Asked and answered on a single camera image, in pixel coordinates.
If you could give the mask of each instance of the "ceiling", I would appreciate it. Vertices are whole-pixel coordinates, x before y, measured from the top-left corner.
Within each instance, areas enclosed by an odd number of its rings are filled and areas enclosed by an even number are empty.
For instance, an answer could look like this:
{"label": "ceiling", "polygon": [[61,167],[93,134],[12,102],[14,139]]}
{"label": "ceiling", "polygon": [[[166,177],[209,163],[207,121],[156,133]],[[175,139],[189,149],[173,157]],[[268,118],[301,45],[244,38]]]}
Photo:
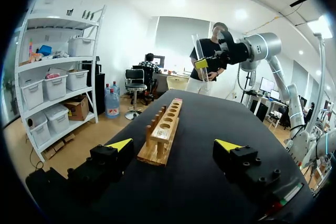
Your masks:
{"label": "ceiling", "polygon": [[[275,20],[262,29],[254,32],[272,31],[282,40],[284,53],[287,57],[299,62],[313,75],[316,80],[316,70],[319,68],[318,41],[308,28],[306,22],[318,19],[325,10],[317,0],[308,0],[290,7],[297,0],[185,0],[184,8],[176,8],[171,0],[128,0],[139,10],[149,16],[179,16],[198,18],[209,21],[225,20],[229,28],[247,32],[272,20],[275,16],[289,16]],[[237,20],[235,11],[244,9],[248,14],[246,20]],[[298,50],[304,51],[300,56]],[[326,41],[327,69],[326,82],[335,91],[336,81],[335,45],[333,39]]]}

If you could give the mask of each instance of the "wooden test tube rack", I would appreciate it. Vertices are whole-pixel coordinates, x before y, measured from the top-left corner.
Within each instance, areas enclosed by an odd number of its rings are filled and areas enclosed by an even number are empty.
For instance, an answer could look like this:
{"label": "wooden test tube rack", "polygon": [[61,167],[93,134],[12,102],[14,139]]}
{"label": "wooden test tube rack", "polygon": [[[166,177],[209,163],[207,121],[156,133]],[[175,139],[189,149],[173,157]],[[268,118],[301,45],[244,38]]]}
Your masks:
{"label": "wooden test tube rack", "polygon": [[175,98],[167,108],[161,107],[155,120],[146,126],[146,142],[138,153],[138,160],[158,166],[166,166],[175,132],[182,100]]}

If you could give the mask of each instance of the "man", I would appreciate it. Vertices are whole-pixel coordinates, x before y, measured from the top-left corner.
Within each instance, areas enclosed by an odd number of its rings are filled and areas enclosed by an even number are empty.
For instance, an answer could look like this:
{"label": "man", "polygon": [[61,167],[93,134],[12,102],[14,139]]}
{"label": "man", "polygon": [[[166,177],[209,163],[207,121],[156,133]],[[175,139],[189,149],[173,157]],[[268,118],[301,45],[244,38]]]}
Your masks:
{"label": "man", "polygon": [[194,69],[190,75],[187,87],[185,91],[210,95],[211,87],[213,82],[217,80],[217,77],[224,72],[226,69],[226,63],[221,61],[218,57],[214,57],[215,51],[220,51],[220,46],[218,43],[217,34],[219,31],[227,31],[227,26],[223,23],[217,22],[213,26],[211,39],[200,39],[202,52],[204,58],[206,58],[208,67],[206,68],[208,72],[208,90],[204,89],[204,84],[202,80],[201,70],[195,68],[195,61],[197,60],[197,54],[195,48],[193,49],[190,58],[194,66]]}
{"label": "man", "polygon": [[149,67],[149,68],[153,69],[153,71],[155,73],[161,73],[161,70],[157,67],[157,65],[155,65],[152,62],[154,60],[154,54],[149,53],[149,54],[146,54],[145,57],[146,57],[146,61],[141,61],[139,63],[139,66]]}

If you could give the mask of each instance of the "shelf rack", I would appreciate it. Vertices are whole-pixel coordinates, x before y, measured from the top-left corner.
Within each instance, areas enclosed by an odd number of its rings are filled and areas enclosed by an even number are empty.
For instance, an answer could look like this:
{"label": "shelf rack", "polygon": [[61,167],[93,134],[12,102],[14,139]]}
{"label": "shelf rack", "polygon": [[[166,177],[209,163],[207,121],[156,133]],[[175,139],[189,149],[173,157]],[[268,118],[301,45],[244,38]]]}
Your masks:
{"label": "shelf rack", "polygon": [[[95,92],[95,69],[96,69],[96,54],[97,54],[97,45],[98,45],[98,38],[100,34],[100,29],[102,25],[102,21],[104,18],[106,6],[104,5],[102,9],[97,10],[95,13],[100,14],[98,17],[97,21],[93,20],[88,20],[88,19],[83,19],[83,18],[78,18],[78,17],[72,17],[72,16],[53,16],[50,14],[33,14],[33,8],[34,4],[31,5],[29,8],[27,15],[23,21],[22,27],[18,29],[19,31],[19,37],[18,37],[18,44],[17,44],[17,49],[16,49],[16,55],[15,55],[15,92],[16,92],[16,98],[17,98],[17,104],[18,108],[20,111],[20,116],[22,118],[22,123],[25,127],[26,133],[28,135],[28,138],[30,142],[32,143],[32,146],[37,153],[38,157],[41,159],[41,161],[45,161],[42,152],[54,144],[57,140],[61,139],[64,137],[66,134],[70,133],[77,127],[83,125],[84,123],[95,119],[95,122],[98,123],[98,115],[97,115],[97,107],[96,107],[96,92]],[[96,35],[95,35],[95,41],[94,41],[94,47],[93,47],[93,54],[92,56],[81,56],[81,57],[68,57],[68,58],[58,58],[58,59],[49,59],[49,60],[42,60],[38,62],[33,62],[33,63],[28,63],[22,66],[19,66],[20,64],[20,56],[21,56],[21,50],[23,47],[23,41],[26,35],[27,30],[34,30],[38,29],[39,31],[41,29],[73,29],[73,30],[79,30],[81,31],[82,36],[84,35],[84,30],[91,28],[91,31],[88,35],[88,37],[91,36],[92,32],[96,29]],[[23,100],[22,92],[21,92],[21,87],[20,87],[20,75],[23,72],[26,72],[28,70],[40,68],[43,66],[51,66],[54,64],[59,64],[59,63],[67,63],[67,62],[81,62],[81,61],[91,61],[92,62],[92,68],[91,68],[91,87],[86,87],[84,89],[76,90],[76,91],[70,91],[67,89],[67,93],[64,97],[61,97],[59,99],[53,100],[53,101],[48,101],[44,100],[44,102],[35,108],[28,110],[26,107],[26,104]],[[88,96],[88,92],[92,92],[92,100]],[[50,130],[50,135],[51,138],[42,144],[41,146],[37,146],[34,140],[33,135],[30,133],[29,126],[27,124],[27,118],[32,116],[33,114],[44,110],[47,107],[50,107],[56,103],[59,103],[61,101],[64,101],[66,99],[75,97],[79,94],[86,93],[88,100],[90,104],[93,107],[93,113],[89,112],[88,116],[84,121],[69,121],[70,126],[64,130],[61,133],[55,133],[51,129]]]}

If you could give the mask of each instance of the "person sitting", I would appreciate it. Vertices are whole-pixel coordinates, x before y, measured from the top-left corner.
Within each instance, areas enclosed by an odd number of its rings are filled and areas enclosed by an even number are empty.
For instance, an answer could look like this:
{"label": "person sitting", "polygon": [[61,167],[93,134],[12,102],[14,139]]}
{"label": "person sitting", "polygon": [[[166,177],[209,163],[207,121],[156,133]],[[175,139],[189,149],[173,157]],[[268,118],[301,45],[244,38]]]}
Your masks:
{"label": "person sitting", "polygon": [[315,103],[312,102],[311,103],[311,107],[310,107],[310,109],[309,109],[306,117],[304,118],[304,120],[305,120],[304,122],[305,123],[308,123],[310,121],[311,116],[313,115],[314,108],[315,108]]}
{"label": "person sitting", "polygon": [[161,70],[157,67],[157,65],[155,65],[152,62],[154,60],[154,54],[149,53],[149,54],[146,54],[145,57],[146,57],[146,61],[141,61],[139,63],[139,66],[149,67],[149,68],[153,69],[153,72],[161,73]]}

